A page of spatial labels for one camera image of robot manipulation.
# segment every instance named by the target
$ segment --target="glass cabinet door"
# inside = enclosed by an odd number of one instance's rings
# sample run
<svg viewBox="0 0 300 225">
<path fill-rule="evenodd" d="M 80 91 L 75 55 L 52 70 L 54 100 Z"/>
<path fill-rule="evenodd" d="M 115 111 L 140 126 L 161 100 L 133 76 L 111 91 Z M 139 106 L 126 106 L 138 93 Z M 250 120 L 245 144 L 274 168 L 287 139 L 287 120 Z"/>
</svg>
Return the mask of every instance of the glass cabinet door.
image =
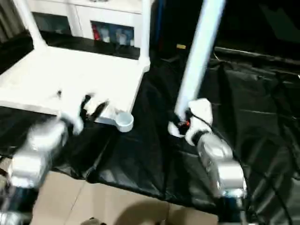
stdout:
<svg viewBox="0 0 300 225">
<path fill-rule="evenodd" d="M 82 37 L 74 5 L 45 0 L 27 1 L 40 30 Z"/>
<path fill-rule="evenodd" d="M 134 28 L 105 22 L 91 21 L 95 40 L 134 46 Z"/>
<path fill-rule="evenodd" d="M 68 18 L 62 15 L 52 15 L 33 12 L 37 26 L 42 31 L 72 35 Z"/>
</svg>

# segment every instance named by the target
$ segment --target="black plastic sheet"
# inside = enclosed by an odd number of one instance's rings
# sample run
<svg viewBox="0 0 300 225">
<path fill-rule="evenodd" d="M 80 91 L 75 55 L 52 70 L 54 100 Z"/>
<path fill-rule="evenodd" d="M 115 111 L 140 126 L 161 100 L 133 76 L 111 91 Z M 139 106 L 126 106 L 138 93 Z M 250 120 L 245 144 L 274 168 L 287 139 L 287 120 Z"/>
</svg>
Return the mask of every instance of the black plastic sheet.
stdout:
<svg viewBox="0 0 300 225">
<path fill-rule="evenodd" d="M 133 130 L 121 134 L 114 127 L 86 124 L 69 140 L 54 170 L 218 213 L 195 148 L 167 132 L 183 70 L 178 61 L 152 60 L 133 108 Z M 300 224 L 299 92 L 297 76 L 214 61 L 199 93 L 212 103 L 213 126 L 242 161 L 249 211 L 269 224 Z M 0 107 L 0 154 L 11 157 L 30 125 L 48 117 Z"/>
</svg>

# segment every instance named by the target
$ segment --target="white cabinet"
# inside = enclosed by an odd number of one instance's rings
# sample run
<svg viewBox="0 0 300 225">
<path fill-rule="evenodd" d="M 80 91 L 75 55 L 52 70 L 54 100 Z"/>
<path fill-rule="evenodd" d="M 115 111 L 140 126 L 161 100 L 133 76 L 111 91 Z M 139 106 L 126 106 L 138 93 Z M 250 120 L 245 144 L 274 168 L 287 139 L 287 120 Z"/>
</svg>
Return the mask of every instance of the white cabinet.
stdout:
<svg viewBox="0 0 300 225">
<path fill-rule="evenodd" d="M 40 30 L 141 46 L 142 1 L 27 0 Z"/>
</svg>

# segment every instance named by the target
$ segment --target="cabinet door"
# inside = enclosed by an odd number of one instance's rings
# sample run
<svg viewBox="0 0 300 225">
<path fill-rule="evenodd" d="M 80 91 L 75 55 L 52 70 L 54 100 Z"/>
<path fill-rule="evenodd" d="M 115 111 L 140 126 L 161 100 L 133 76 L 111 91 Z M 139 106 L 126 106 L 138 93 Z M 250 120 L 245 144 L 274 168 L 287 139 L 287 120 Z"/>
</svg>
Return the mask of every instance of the cabinet door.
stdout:
<svg viewBox="0 0 300 225">
<path fill-rule="evenodd" d="M 85 38 L 140 47 L 142 15 L 76 6 Z"/>
<path fill-rule="evenodd" d="M 76 7 L 66 3 L 28 0 L 40 30 L 82 37 Z"/>
</svg>

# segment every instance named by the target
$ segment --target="tiled floor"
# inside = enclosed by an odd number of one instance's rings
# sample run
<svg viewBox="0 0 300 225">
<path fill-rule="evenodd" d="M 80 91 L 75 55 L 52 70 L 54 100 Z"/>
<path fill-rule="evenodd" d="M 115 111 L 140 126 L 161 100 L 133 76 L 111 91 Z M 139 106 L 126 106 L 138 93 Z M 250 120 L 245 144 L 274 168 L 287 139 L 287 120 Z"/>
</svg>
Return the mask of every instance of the tiled floor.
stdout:
<svg viewBox="0 0 300 225">
<path fill-rule="evenodd" d="M 6 169 L 8 162 L 2 163 Z M 40 192 L 31 225 L 80 225 L 94 217 L 107 225 L 216 225 L 217 217 L 103 184 L 51 172 Z"/>
</svg>

